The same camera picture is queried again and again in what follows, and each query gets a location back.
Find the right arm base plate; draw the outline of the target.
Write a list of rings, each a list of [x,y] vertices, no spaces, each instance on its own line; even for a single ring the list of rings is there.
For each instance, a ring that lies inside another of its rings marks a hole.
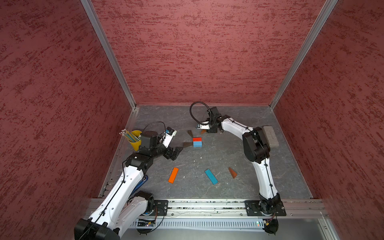
[[[285,217],[287,215],[282,202],[270,203],[268,201],[245,201],[245,210],[248,217]]]

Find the reddish brown wedge block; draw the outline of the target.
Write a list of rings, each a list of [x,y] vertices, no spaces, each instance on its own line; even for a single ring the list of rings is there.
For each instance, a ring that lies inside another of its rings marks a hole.
[[[238,175],[231,167],[229,167],[229,172],[233,179],[235,179]]]

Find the teal block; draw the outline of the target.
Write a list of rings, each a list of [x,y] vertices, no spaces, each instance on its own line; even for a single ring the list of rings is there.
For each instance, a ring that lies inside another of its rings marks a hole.
[[[216,179],[214,174],[211,172],[211,170],[208,169],[205,171],[205,173],[213,185],[216,185],[218,183],[218,180]]]

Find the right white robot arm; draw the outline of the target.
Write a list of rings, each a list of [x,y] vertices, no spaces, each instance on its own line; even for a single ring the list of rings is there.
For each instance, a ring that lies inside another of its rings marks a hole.
[[[193,115],[193,107],[203,105],[207,108],[208,118],[201,122]],[[228,115],[222,115],[216,107],[210,108],[204,102],[194,102],[189,108],[190,115],[198,123],[197,129],[207,133],[229,132],[243,142],[246,158],[252,163],[259,183],[259,209],[264,216],[277,214],[282,206],[280,194],[273,180],[270,167],[271,147],[262,128],[243,125]]]

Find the light blue rectangular block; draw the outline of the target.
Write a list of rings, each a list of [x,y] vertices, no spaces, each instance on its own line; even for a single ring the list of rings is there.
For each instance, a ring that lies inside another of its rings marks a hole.
[[[193,147],[194,148],[200,148],[203,146],[202,141],[193,141]]]

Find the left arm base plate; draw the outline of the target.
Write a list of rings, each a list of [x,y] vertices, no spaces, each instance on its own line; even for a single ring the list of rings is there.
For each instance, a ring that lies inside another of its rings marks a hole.
[[[150,200],[149,201],[149,216],[166,216],[168,213],[168,200]]]

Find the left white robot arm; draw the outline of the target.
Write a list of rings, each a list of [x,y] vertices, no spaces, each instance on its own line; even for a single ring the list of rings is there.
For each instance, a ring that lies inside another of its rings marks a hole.
[[[141,133],[141,144],[122,163],[122,174],[110,193],[88,219],[80,219],[74,228],[76,240],[119,240],[129,226],[141,215],[155,210],[153,194],[135,192],[148,169],[158,157],[175,160],[181,147],[170,147],[177,131],[165,127]]]

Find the orange block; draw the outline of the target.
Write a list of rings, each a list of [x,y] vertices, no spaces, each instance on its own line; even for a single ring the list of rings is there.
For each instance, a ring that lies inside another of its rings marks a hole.
[[[173,168],[171,175],[169,177],[169,180],[168,180],[169,183],[173,184],[175,182],[178,171],[179,171],[179,168]]]

